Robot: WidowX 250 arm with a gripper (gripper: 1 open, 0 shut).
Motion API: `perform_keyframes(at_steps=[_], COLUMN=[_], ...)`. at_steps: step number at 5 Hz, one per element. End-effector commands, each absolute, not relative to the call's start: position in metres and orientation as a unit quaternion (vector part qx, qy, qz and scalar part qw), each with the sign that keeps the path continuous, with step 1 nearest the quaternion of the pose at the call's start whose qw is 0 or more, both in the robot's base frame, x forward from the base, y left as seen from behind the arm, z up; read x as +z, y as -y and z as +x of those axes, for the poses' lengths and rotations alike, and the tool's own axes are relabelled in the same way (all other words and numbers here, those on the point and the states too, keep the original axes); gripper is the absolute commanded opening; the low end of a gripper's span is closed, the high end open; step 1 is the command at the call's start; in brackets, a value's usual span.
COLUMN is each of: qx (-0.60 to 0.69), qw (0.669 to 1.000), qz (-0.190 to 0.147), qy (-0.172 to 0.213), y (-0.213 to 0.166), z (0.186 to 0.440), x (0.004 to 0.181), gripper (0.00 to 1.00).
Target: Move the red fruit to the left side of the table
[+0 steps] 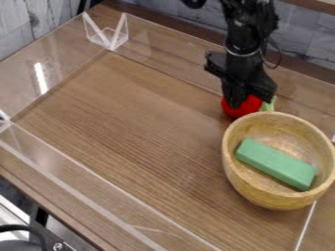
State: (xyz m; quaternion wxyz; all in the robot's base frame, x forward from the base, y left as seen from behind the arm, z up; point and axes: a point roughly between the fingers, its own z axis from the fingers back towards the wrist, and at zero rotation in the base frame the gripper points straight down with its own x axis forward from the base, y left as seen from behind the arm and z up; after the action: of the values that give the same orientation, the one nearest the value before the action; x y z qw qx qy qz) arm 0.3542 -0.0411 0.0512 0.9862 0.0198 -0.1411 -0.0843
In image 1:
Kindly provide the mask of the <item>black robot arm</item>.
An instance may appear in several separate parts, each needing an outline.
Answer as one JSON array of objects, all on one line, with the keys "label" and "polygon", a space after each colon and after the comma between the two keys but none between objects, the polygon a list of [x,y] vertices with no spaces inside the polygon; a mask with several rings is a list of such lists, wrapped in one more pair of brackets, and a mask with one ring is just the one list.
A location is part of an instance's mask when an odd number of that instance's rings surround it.
[{"label": "black robot arm", "polygon": [[250,96],[270,103],[278,84],[265,70],[265,56],[279,16],[274,0],[219,0],[227,22],[225,52],[209,51],[205,69],[222,80],[229,106],[238,109]]}]

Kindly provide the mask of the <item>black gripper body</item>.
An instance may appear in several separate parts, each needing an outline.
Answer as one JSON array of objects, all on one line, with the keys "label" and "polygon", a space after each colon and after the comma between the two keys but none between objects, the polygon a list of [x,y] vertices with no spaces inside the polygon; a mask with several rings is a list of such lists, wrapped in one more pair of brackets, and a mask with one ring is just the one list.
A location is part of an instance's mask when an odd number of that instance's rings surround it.
[{"label": "black gripper body", "polygon": [[278,84],[265,71],[261,53],[239,57],[230,53],[209,51],[206,59],[205,70],[221,80],[226,78],[243,80],[249,87],[249,96],[253,95],[251,88],[254,87],[274,90],[277,93]]}]

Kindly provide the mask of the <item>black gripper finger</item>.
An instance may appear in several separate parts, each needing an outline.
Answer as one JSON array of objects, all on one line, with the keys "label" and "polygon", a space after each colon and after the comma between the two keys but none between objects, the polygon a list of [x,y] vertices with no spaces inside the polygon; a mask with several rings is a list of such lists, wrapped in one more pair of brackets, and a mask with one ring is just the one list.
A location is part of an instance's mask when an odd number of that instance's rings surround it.
[{"label": "black gripper finger", "polygon": [[229,78],[223,79],[222,83],[225,98],[230,107],[237,109],[250,94],[247,84],[243,80]]},{"label": "black gripper finger", "polygon": [[254,87],[251,88],[251,94],[261,98],[265,102],[271,102],[275,96],[275,91]]}]

